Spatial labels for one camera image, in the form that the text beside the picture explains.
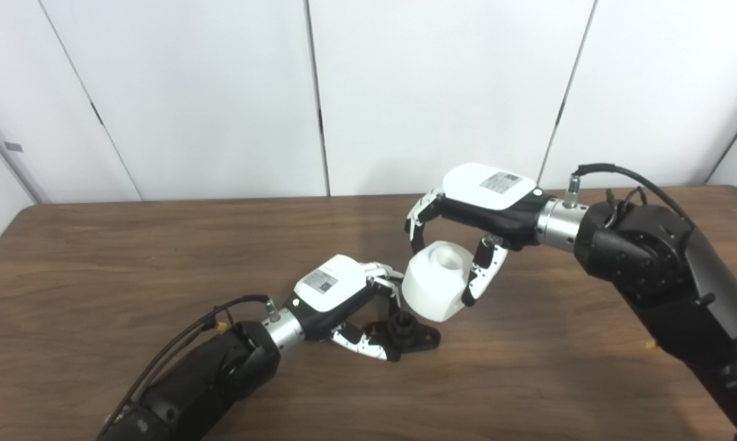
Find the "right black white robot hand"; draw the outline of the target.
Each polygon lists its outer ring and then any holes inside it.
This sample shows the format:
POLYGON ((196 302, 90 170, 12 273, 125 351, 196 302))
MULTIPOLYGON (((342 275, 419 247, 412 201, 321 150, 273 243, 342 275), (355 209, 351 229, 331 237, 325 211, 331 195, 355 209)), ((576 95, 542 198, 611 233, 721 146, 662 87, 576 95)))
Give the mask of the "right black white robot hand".
POLYGON ((450 170, 440 187, 413 204, 404 231, 414 254, 424 248, 425 224, 438 217, 485 233, 478 242, 466 287, 459 296, 461 303, 472 307, 498 273, 502 254, 541 245, 537 221, 551 198, 533 179, 500 168, 466 163, 450 170))

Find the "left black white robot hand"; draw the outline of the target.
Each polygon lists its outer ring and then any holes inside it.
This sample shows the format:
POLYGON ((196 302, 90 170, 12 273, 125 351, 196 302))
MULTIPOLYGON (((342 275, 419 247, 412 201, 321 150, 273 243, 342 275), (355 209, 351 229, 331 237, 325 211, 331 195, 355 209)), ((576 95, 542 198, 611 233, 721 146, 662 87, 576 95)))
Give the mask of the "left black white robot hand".
POLYGON ((296 282, 279 320, 265 326, 279 350, 302 341, 332 341, 354 353, 399 362, 397 350, 373 340, 349 317, 377 296, 390 300, 390 313, 400 310, 400 282, 404 274, 379 262, 361 263, 338 254, 296 282))

